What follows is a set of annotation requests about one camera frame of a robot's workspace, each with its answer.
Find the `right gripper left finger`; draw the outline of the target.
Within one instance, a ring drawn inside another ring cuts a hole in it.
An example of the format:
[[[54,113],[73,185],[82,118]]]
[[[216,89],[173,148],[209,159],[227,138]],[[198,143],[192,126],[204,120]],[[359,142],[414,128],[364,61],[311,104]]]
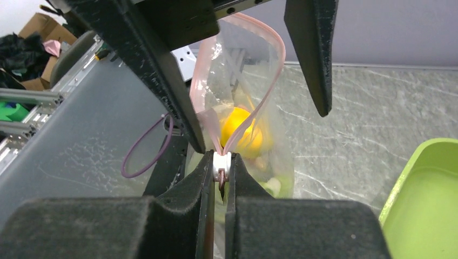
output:
[[[159,197],[29,201],[1,232],[1,258],[212,258],[212,160]]]

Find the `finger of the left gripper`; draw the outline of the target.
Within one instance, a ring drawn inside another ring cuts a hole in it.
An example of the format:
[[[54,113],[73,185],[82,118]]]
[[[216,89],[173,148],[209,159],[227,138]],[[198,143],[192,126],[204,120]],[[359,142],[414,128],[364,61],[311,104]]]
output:
[[[199,153],[205,144],[172,51],[219,32],[212,1],[68,1],[163,103]]]
[[[287,0],[284,22],[321,117],[332,109],[332,43],[338,0]]]

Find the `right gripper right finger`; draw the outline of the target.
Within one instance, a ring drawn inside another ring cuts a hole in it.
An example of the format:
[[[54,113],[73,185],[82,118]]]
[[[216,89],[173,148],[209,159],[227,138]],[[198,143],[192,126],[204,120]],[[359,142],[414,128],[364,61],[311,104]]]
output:
[[[231,157],[226,258],[390,258],[372,210],[352,200],[275,199]]]

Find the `clear zip top bag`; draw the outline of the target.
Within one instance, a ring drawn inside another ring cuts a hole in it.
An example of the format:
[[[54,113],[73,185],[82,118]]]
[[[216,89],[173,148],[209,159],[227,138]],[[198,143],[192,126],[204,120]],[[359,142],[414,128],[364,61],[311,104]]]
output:
[[[206,148],[216,156],[239,154],[249,175],[274,198],[294,193],[294,162],[275,89],[285,45],[265,23],[242,13],[219,22],[201,42],[190,98]]]

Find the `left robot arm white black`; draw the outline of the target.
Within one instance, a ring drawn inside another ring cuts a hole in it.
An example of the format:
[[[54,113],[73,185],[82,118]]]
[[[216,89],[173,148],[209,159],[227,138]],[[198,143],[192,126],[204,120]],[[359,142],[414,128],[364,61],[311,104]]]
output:
[[[193,62],[185,48],[219,32],[261,1],[66,1],[163,103],[195,151],[205,144],[186,94]],[[332,42],[337,1],[287,1],[284,22],[320,114],[332,109]]]

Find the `cardboard box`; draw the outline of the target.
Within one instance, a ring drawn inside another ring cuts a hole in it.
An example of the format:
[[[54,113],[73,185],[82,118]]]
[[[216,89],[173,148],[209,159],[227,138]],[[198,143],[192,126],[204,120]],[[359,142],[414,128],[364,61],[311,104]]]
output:
[[[70,46],[76,37],[52,17],[36,13],[22,28],[19,36],[33,42],[36,53],[27,66],[21,84],[27,90],[42,91],[50,88],[52,70],[64,46]]]

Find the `black cloth pile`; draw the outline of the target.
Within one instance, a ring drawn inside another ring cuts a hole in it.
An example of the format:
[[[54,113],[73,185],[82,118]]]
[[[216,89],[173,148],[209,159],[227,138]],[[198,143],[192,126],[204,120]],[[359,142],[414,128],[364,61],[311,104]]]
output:
[[[1,88],[24,89],[21,84],[27,66],[33,62],[33,42],[17,34],[1,38]]]

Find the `green plastic part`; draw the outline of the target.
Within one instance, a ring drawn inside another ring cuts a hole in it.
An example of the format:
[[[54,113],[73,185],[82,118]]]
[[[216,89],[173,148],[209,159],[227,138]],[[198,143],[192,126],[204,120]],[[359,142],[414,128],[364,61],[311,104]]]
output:
[[[1,101],[1,121],[21,122],[28,114],[29,111],[18,103]]]

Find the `green plastic tray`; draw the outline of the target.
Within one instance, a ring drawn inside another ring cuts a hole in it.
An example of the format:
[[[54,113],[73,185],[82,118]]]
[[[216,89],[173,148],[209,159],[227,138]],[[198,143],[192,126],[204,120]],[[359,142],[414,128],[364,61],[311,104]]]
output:
[[[412,154],[380,213],[392,258],[457,258],[457,140]]]

